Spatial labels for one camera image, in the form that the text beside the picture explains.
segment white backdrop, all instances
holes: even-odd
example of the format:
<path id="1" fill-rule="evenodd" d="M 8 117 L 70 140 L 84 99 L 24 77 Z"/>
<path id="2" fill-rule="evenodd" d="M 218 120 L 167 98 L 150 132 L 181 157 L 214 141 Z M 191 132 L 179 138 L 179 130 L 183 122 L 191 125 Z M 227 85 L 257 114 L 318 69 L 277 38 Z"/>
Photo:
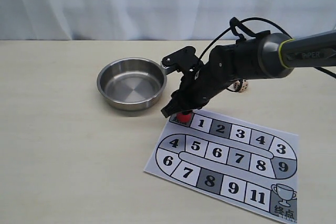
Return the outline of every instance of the white backdrop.
<path id="1" fill-rule="evenodd" d="M 213 39 L 233 16 L 268 18 L 302 37 L 335 28 L 336 1 L 0 0 L 0 39 Z"/>

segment number 7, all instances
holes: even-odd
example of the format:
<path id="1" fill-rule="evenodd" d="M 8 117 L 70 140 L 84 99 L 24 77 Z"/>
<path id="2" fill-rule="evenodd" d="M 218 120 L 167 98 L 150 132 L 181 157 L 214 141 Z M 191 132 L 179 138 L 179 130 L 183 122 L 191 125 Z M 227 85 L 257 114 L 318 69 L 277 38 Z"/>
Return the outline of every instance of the number 7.
<path id="1" fill-rule="evenodd" d="M 240 161 L 243 159 L 244 155 L 236 153 L 236 156 L 239 156 L 239 158 L 236 160 L 236 163 L 240 163 Z"/>
<path id="2" fill-rule="evenodd" d="M 186 174 L 183 175 L 184 178 L 187 178 L 189 176 L 189 174 L 193 171 L 190 168 L 185 167 L 183 170 L 187 170 L 188 172 Z"/>

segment beige table surface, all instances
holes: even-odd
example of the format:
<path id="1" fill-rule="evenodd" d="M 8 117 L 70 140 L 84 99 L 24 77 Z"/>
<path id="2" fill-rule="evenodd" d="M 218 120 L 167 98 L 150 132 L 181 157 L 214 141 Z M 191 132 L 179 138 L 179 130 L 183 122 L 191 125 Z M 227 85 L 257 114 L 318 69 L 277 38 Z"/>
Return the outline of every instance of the beige table surface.
<path id="1" fill-rule="evenodd" d="M 0 223 L 275 223 L 143 172 L 180 73 L 168 76 L 162 99 L 142 113 L 111 109 L 96 88 L 113 60 L 159 62 L 186 45 L 199 55 L 207 44 L 0 41 Z M 296 69 L 249 84 L 206 109 L 300 135 L 299 222 L 334 223 L 335 80 Z"/>

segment dice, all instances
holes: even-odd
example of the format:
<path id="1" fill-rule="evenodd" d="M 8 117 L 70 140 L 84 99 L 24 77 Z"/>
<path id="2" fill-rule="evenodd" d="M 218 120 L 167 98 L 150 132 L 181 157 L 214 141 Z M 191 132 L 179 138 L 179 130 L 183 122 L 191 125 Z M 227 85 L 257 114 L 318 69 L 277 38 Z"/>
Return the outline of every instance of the dice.
<path id="1" fill-rule="evenodd" d="M 233 84 L 233 88 L 235 91 L 237 91 L 239 89 L 239 85 L 240 85 L 240 81 L 236 81 Z M 247 80 L 243 80 L 243 85 L 241 85 L 241 88 L 238 90 L 239 93 L 244 92 L 248 87 L 248 81 Z"/>

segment trophy icon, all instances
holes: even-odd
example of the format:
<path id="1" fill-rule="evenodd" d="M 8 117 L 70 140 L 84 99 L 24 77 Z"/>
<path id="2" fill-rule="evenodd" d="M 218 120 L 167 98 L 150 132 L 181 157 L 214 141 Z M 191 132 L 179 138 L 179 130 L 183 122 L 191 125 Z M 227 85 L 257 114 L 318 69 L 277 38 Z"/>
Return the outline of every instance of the trophy icon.
<path id="1" fill-rule="evenodd" d="M 277 194 L 282 201 L 279 201 L 279 204 L 284 207 L 290 207 L 290 204 L 288 204 L 288 200 L 296 199 L 297 198 L 297 192 L 294 191 L 293 188 L 283 185 L 283 184 L 276 184 L 271 185 L 272 191 Z"/>

